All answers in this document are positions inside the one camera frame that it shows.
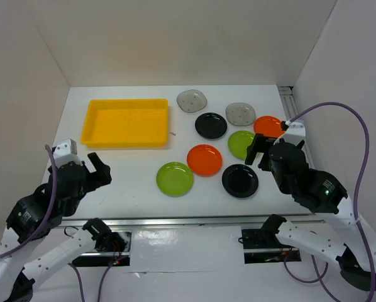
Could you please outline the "orange plate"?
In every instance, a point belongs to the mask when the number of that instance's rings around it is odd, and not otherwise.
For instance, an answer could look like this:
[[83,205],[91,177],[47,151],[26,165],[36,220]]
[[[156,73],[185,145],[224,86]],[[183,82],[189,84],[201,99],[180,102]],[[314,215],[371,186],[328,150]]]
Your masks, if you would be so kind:
[[218,149],[207,144],[192,147],[187,154],[186,160],[190,170],[202,177],[217,174],[223,164],[223,158]]
[[284,134],[281,121],[274,116],[261,116],[253,124],[253,131],[266,137],[278,138]]

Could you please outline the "green plate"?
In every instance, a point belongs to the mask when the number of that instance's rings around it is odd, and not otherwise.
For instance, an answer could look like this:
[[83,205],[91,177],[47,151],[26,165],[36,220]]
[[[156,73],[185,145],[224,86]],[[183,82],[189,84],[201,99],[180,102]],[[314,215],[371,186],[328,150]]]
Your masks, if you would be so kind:
[[187,193],[194,182],[192,171],[181,162],[168,162],[159,168],[156,184],[159,190],[172,197]]
[[245,160],[247,156],[247,147],[252,144],[254,138],[255,134],[250,131],[235,131],[228,138],[228,149],[237,159]]

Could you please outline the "clear grey plate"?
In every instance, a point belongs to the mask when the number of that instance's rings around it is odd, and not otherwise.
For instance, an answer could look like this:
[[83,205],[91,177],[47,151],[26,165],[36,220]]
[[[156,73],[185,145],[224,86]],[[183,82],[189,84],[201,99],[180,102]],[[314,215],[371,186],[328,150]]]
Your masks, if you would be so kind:
[[253,106],[247,103],[231,103],[225,109],[226,119],[234,126],[250,126],[257,116]]
[[186,113],[195,113],[207,106],[207,98],[197,89],[189,89],[181,92],[176,102],[179,108]]

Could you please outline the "black plate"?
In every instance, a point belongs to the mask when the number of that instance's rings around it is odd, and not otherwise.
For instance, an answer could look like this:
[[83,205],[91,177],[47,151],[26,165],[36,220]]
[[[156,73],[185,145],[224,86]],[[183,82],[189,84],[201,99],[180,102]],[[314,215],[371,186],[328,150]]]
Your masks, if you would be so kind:
[[217,113],[204,113],[194,123],[197,133],[208,140],[221,138],[227,131],[226,120]]
[[243,164],[233,164],[227,167],[222,175],[222,185],[225,191],[239,199],[245,199],[253,196],[259,186],[257,174]]

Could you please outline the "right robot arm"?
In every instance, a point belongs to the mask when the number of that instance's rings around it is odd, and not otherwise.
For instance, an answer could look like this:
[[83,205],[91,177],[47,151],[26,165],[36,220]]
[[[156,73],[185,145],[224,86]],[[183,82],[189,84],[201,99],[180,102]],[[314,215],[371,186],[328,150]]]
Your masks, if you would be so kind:
[[261,153],[259,168],[272,173],[279,191],[324,220],[339,236],[336,241],[297,228],[286,218],[270,215],[262,225],[262,242],[291,245],[337,268],[342,278],[362,291],[376,291],[376,232],[353,209],[346,189],[332,174],[310,168],[297,144],[255,135],[246,164]]

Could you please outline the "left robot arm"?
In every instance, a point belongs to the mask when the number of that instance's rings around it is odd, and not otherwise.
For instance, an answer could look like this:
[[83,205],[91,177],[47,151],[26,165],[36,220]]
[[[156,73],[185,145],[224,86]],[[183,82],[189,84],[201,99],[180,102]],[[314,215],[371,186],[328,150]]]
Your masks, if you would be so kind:
[[64,165],[49,155],[48,182],[21,198],[6,220],[0,241],[0,301],[30,301],[47,279],[80,255],[113,250],[120,254],[124,240],[100,218],[88,220],[65,242],[35,260],[30,256],[63,218],[75,213],[86,194],[111,183],[110,168],[97,153],[85,163],[70,160]]

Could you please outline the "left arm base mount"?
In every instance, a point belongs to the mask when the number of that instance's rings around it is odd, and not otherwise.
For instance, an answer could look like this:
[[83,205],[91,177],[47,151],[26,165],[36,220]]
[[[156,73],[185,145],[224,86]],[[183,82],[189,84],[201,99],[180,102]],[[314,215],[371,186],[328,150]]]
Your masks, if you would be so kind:
[[113,232],[105,247],[85,252],[72,261],[76,267],[126,267],[130,265],[131,232]]

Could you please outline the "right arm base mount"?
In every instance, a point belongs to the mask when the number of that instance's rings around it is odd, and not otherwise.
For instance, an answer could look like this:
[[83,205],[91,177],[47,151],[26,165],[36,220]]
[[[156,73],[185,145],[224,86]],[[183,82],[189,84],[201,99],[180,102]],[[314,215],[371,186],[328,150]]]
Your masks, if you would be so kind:
[[243,246],[245,264],[278,263],[287,256],[288,262],[301,261],[297,248],[282,245],[262,229],[242,229],[238,242]]

